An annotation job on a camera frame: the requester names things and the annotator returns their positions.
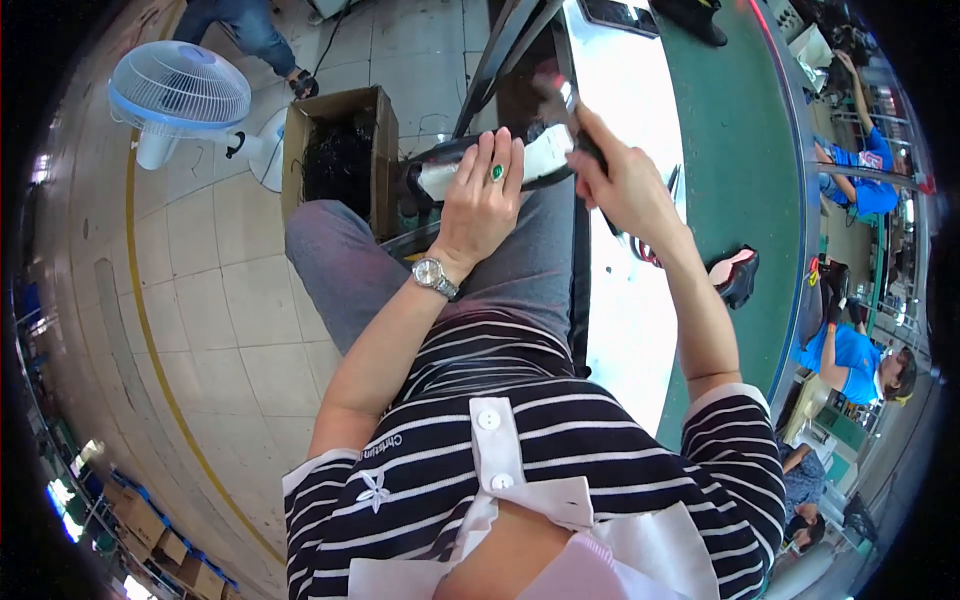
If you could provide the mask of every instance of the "woman's right hand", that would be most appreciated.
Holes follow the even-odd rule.
[[[663,185],[657,165],[639,148],[627,148],[600,117],[577,105],[577,120],[593,138],[608,164],[604,175],[593,156],[581,151],[567,155],[577,173],[577,194],[587,207],[599,206],[620,229],[650,245],[654,252],[684,226]]]

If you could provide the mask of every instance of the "ring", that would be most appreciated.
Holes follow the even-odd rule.
[[[490,170],[490,181],[497,183],[502,179],[503,179],[503,165],[494,164],[494,166]]]

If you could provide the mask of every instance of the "woman's left hand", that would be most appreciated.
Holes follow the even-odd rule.
[[[499,165],[502,173],[493,180]],[[523,142],[501,127],[485,132],[464,153],[446,188],[440,233],[427,251],[459,285],[478,262],[495,251],[516,227],[523,183]]]

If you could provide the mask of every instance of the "watch face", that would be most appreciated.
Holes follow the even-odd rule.
[[[436,285],[443,276],[439,260],[422,260],[414,267],[414,277],[421,285]]]

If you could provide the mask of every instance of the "white button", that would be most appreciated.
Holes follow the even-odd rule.
[[[514,484],[514,478],[508,475],[507,473],[500,473],[499,475],[494,475],[493,479],[490,481],[490,487],[495,490],[503,490],[504,488],[509,488]]]
[[[482,410],[480,411],[480,414],[477,415],[477,424],[487,431],[493,431],[500,426],[500,415],[498,415],[496,411],[489,408]]]

